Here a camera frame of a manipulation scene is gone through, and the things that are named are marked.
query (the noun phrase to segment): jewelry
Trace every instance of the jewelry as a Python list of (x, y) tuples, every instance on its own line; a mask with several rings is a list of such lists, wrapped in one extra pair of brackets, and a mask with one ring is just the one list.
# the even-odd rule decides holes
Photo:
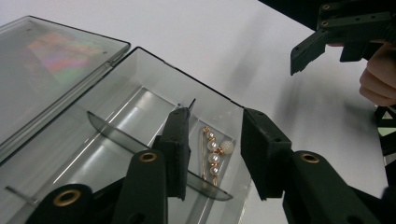
[(231, 141), (223, 141), (220, 145), (216, 142), (215, 134), (210, 132), (210, 128), (205, 126), (201, 131), (201, 154), (202, 154), (202, 179), (206, 180), (205, 176), (205, 162), (204, 162), (204, 138), (207, 138), (206, 147), (210, 151), (210, 154), (207, 156), (207, 160), (210, 164), (209, 173), (212, 175), (213, 185), (216, 186), (218, 184), (218, 175), (219, 175), (219, 163), (220, 163), (220, 155), (223, 154), (231, 154), (233, 153), (233, 142)]

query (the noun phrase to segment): finger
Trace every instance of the finger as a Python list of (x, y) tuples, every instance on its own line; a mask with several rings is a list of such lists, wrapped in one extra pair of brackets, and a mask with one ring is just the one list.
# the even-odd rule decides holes
[(364, 87), (361, 87), (359, 89), (359, 92), (361, 93), (361, 95), (363, 95), (364, 97), (366, 97), (376, 105), (381, 105), (381, 106), (396, 105), (396, 99), (389, 99), (385, 96), (370, 91)]
[(379, 80), (367, 69), (365, 69), (361, 75), (360, 82), (361, 85), (367, 90), (373, 91), (389, 99), (396, 99), (396, 89)]
[(368, 71), (396, 89), (396, 48), (384, 44), (367, 63)]

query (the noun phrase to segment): compartment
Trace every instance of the compartment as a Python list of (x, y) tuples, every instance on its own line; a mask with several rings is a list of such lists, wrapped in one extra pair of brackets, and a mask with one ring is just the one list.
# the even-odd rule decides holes
[[(189, 170), (201, 175), (201, 130), (208, 125), (218, 143), (234, 142), (233, 153), (221, 156), (218, 179), (218, 186), (233, 198), (214, 201), (188, 187), (184, 202), (169, 198), (169, 223), (238, 223), (250, 184), (239, 148), (243, 108), (141, 48), (134, 49), (3, 165), (1, 216), (20, 222), (34, 210), (5, 190), (6, 186), (41, 200), (64, 184), (86, 184), (97, 191), (125, 176), (133, 155), (99, 134), (89, 123), (87, 111), (151, 146), (168, 114), (194, 99)], [(209, 166), (205, 162), (207, 173)]]

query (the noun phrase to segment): transparent lid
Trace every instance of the transparent lid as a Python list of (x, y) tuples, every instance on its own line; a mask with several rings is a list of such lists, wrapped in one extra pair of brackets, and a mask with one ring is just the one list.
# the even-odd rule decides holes
[(0, 27), (0, 162), (76, 100), (129, 47), (30, 16)]

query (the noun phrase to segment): white table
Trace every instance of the white table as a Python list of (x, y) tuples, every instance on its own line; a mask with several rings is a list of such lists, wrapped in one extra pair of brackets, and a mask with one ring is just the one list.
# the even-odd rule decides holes
[[(375, 108), (358, 93), (365, 62), (339, 63), (341, 49), (327, 48), (291, 77), (290, 51), (312, 31), (258, 1), (0, 2), (1, 25), (25, 15), (141, 46), (267, 114), (294, 150), (324, 156), (348, 185), (376, 197), (387, 185)], [(281, 203), (253, 187), (243, 223), (287, 223)]]

